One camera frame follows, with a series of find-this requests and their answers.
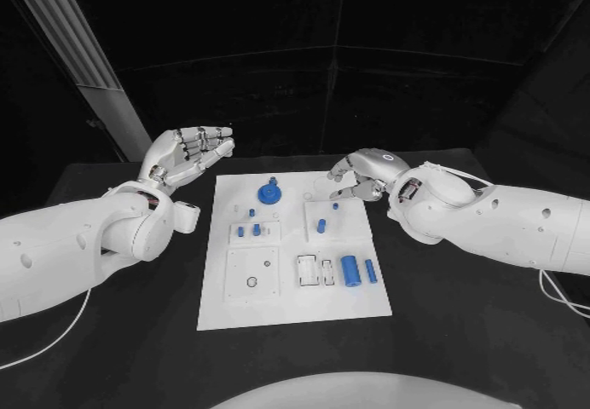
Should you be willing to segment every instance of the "black table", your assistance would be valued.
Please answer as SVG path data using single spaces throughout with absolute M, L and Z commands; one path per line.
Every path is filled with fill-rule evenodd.
M 487 178 L 466 149 L 399 153 Z M 324 372 L 396 372 L 474 389 L 526 408 L 590 405 L 590 329 L 539 289 L 537 271 L 425 245 L 367 204 L 394 315 L 197 332 L 215 176 L 329 170 L 341 156 L 224 159 L 172 198 L 203 209 L 153 262 L 93 290 L 64 340 L 0 372 L 0 407 L 208 408 L 250 389 Z M 103 195 L 140 164 L 74 164 L 48 205 Z M 0 325 L 0 363 L 42 349 L 84 295 Z

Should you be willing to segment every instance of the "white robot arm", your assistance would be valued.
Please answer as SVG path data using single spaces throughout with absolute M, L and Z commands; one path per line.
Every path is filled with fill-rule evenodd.
M 122 268 L 151 262 L 172 233 L 195 231 L 200 209 L 171 195 L 231 155 L 231 128 L 166 131 L 151 146 L 138 181 L 100 199 L 0 220 L 0 322 L 34 314 L 100 285 Z
M 332 199 L 373 201 L 390 193 L 389 217 L 422 243 L 448 239 L 464 250 L 539 270 L 590 275 L 590 202 L 524 187 L 475 190 L 474 176 L 425 163 L 412 169 L 391 152 L 363 149 L 342 159 L 329 179 L 354 171 L 360 184 Z

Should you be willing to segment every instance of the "blue object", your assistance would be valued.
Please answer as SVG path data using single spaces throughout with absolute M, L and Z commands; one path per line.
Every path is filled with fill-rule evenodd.
M 347 287 L 357 287 L 361 285 L 360 266 L 357 265 L 355 256 L 345 256 L 341 258 L 342 272 L 345 273 Z
M 327 231 L 327 220 L 321 219 L 318 223 L 318 233 L 324 233 Z
M 275 205 L 280 201 L 280 188 L 275 177 L 269 180 L 269 185 L 259 189 L 259 200 L 266 205 Z
M 378 276 L 376 275 L 376 270 L 373 268 L 373 261 L 366 260 L 366 267 L 367 267 L 367 272 L 370 273 L 370 282 L 377 283 L 378 282 Z

